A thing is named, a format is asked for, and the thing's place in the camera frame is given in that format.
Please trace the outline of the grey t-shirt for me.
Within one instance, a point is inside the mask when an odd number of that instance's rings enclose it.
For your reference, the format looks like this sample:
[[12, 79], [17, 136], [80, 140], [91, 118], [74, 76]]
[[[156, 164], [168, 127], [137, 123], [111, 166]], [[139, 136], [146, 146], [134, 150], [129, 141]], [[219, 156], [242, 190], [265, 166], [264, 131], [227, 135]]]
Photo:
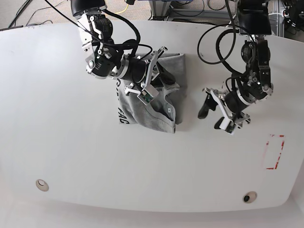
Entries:
[[116, 81], [119, 123], [175, 133], [176, 125], [182, 123], [187, 92], [186, 55], [153, 57], [147, 70], [149, 79], [144, 78], [138, 87], [127, 80]]

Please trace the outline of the red tape rectangle marking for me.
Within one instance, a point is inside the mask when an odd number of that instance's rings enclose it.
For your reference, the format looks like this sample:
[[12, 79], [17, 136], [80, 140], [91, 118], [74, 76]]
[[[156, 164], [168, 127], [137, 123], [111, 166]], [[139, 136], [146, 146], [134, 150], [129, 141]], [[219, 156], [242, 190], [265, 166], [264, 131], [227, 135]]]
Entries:
[[285, 144], [284, 135], [271, 134], [266, 142], [263, 166], [266, 170], [275, 170], [278, 167]]

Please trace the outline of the right table grommet hole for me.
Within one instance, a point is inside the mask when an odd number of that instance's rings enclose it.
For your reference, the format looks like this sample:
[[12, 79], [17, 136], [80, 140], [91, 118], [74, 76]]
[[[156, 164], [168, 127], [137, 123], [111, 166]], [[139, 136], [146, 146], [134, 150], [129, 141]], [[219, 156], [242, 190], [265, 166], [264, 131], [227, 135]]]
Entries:
[[250, 191], [243, 196], [244, 203], [252, 203], [257, 199], [257, 193], [255, 191]]

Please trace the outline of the table grommet hole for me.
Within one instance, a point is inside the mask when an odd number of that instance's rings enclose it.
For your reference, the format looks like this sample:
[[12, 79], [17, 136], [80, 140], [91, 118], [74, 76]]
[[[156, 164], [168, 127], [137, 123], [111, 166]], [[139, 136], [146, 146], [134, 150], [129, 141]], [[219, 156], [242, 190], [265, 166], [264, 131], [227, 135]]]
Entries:
[[243, 196], [244, 203], [252, 203], [257, 199], [257, 193], [255, 191], [250, 191]]
[[41, 179], [36, 180], [36, 187], [43, 192], [47, 192], [49, 190], [49, 185]]

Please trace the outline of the left table grommet hole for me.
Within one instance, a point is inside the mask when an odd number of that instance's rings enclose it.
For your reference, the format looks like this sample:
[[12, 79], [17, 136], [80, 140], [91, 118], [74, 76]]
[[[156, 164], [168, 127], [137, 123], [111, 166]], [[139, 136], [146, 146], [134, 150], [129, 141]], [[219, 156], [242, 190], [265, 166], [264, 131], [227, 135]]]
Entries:
[[47, 192], [49, 190], [49, 185], [41, 179], [36, 180], [36, 187], [43, 192]]

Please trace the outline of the aluminium frame base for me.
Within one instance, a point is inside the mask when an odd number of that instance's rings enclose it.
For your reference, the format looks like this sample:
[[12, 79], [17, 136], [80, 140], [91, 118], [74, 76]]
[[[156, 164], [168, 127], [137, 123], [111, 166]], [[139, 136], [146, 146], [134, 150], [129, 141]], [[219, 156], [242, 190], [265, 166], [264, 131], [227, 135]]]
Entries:
[[[204, 21], [213, 24], [229, 21], [227, 8], [211, 8], [210, 0], [201, 0], [199, 2], [201, 9], [179, 9], [178, 6], [185, 6], [185, 3], [173, 0], [150, 0], [148, 3], [153, 20], [173, 21], [176, 19], [185, 22]], [[285, 36], [283, 10], [283, 3], [280, 0], [271, 0], [268, 4], [272, 34], [278, 37]]]

